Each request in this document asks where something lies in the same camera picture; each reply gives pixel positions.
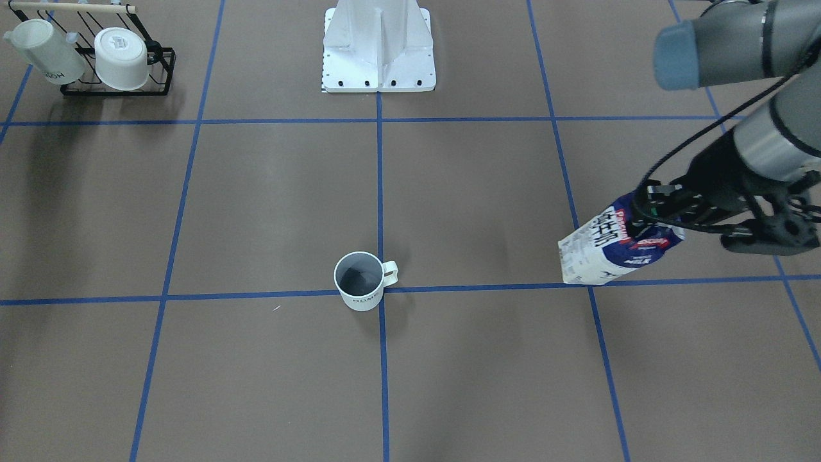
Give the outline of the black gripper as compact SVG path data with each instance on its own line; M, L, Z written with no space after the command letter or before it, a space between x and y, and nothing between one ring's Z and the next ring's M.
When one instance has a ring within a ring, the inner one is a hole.
M629 237L686 229L747 239L750 225L727 220L750 210L748 196L781 192L786 192L786 182L751 170L737 149L735 132L726 132L696 155L673 184L647 181L634 190Z

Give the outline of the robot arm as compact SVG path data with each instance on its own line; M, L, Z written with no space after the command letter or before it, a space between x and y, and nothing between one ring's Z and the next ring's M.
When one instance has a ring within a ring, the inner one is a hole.
M818 246L819 2L713 1L661 30L653 68L665 90L772 80L731 110L747 113L669 184L647 172L634 190L631 234L681 227L718 234L735 252L778 255Z

